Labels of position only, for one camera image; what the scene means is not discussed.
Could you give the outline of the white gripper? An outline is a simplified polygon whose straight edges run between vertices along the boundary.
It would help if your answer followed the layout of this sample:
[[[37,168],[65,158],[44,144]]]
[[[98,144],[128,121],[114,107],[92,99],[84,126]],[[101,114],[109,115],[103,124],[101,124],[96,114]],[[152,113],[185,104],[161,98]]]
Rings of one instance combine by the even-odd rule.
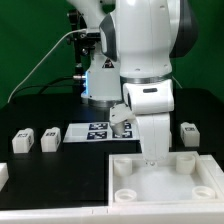
[[[172,81],[125,83],[123,95],[136,119],[143,157],[147,161],[165,159],[169,152],[170,112],[174,110]]]

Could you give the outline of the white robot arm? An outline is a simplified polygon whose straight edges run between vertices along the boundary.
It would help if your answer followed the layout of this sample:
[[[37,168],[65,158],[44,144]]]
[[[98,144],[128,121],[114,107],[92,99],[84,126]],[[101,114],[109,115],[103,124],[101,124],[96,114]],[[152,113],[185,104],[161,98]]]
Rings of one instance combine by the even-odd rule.
[[[169,151],[174,110],[170,59],[186,55],[197,38],[188,0],[67,0],[86,23],[93,42],[82,101],[110,109],[110,126],[137,126],[147,161]]]

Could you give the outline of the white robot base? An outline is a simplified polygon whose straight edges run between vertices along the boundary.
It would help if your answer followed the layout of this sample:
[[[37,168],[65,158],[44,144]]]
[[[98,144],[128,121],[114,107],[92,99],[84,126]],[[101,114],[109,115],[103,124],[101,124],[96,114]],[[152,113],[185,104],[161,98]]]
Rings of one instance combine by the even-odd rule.
[[[90,67],[85,72],[85,91],[81,93],[84,104],[108,108],[122,101],[120,64],[104,56],[100,49],[91,55]]]

